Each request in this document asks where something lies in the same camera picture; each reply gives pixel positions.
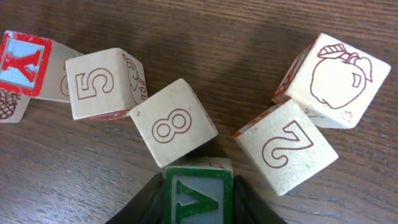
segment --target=red block face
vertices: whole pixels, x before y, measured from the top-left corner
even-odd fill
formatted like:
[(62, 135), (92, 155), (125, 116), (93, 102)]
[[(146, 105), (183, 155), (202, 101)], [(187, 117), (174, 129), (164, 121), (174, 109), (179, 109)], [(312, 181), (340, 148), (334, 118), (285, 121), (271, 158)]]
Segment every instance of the red block face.
[(39, 96), (52, 50), (52, 40), (6, 31), (0, 46), (0, 88)]
[(348, 53), (343, 44), (321, 49), (322, 58), (312, 74), (310, 91), (320, 103), (340, 109), (357, 99), (372, 82), (372, 63), (357, 53)]

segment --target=green and white block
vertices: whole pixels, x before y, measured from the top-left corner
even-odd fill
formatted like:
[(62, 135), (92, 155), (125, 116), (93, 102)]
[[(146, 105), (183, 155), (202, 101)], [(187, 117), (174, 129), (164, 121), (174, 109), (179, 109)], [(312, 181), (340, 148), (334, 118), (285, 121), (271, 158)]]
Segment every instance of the green and white block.
[(165, 224), (232, 223), (230, 159), (201, 157), (170, 166), (166, 188)]

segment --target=dark wood grain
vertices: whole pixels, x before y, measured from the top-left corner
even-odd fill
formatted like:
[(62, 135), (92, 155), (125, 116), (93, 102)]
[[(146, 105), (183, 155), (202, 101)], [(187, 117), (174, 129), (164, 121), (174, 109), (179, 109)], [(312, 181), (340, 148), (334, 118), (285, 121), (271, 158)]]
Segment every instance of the dark wood grain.
[[(220, 132), (213, 144), (289, 223), (398, 220), (396, 0), (2, 0), (6, 29), (85, 54), (121, 47), (144, 64), (150, 95), (186, 79)], [(290, 63), (319, 32), (392, 72), (357, 128), (321, 130), (340, 158), (278, 197), (231, 135), (272, 106)], [(1, 223), (103, 223), (163, 172), (130, 119), (72, 121), (66, 103), (32, 100), (19, 124), (0, 124), (0, 139)]]

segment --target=toy cube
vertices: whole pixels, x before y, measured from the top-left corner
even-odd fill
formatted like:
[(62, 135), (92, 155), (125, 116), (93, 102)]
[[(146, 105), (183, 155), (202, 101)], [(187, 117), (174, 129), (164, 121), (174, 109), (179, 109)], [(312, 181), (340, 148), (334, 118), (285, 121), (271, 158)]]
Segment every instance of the toy cube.
[(65, 61), (80, 55), (54, 40), (6, 31), (0, 46), (0, 88), (68, 103)]
[(136, 106), (130, 116), (159, 167), (169, 165), (218, 134), (184, 79)]
[(113, 120), (147, 98), (142, 64), (119, 48), (67, 60), (73, 119)]
[(279, 196), (338, 158), (293, 99), (271, 107), (233, 137)]
[(273, 101), (294, 98), (321, 128), (357, 125), (391, 67), (326, 34), (293, 62)]
[(232, 223), (233, 170), (228, 158), (203, 157), (166, 169), (165, 224)]
[(21, 121), (30, 98), (11, 91), (0, 90), (0, 123)]

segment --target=brown table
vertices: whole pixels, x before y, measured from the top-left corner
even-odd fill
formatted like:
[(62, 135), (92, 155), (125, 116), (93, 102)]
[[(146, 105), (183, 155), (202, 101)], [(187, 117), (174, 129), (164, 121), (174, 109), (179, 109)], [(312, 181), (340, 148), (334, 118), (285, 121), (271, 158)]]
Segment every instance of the brown table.
[[(153, 95), (186, 79), (220, 135), (195, 154), (233, 160), (289, 223), (398, 220), (398, 1), (0, 1), (0, 32), (48, 37), (85, 54), (121, 47)], [(392, 66), (359, 125), (322, 129), (340, 158), (278, 197), (232, 138), (272, 106), (290, 63), (326, 32)], [(72, 120), (70, 105), (32, 100), (0, 124), (0, 222), (105, 222), (159, 169), (129, 118)]]

